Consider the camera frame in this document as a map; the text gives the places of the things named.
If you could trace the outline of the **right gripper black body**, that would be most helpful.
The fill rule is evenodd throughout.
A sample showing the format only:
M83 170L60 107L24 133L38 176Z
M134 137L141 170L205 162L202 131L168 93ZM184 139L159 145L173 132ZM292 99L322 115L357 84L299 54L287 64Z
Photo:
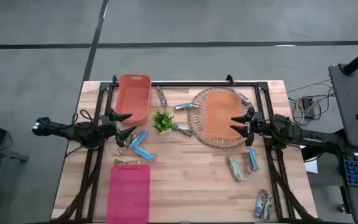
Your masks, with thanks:
M249 121L249 133L248 137L253 138L255 134L272 136L272 130L270 129L270 124L262 118L262 113L260 112L250 112L250 121Z

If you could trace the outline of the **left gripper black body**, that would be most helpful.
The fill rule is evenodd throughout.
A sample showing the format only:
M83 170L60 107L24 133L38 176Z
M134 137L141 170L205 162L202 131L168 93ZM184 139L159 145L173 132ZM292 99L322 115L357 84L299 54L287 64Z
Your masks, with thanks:
M119 133L114 115L103 115L95 122L96 140L99 144Z

